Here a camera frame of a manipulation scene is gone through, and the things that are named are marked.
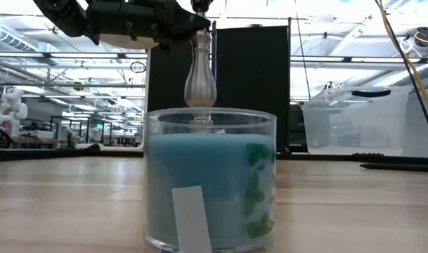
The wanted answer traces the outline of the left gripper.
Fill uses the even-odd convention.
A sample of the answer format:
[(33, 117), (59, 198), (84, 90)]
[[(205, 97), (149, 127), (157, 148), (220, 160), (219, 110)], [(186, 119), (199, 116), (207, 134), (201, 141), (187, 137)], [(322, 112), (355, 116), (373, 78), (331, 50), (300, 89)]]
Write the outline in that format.
[(206, 12), (211, 3), (190, 1), (193, 10), (190, 12), (178, 1), (92, 1), (86, 10), (86, 36), (95, 45), (99, 45), (102, 34), (126, 36), (132, 41), (144, 37), (159, 44), (173, 44), (181, 39), (181, 34), (194, 35), (210, 28)]

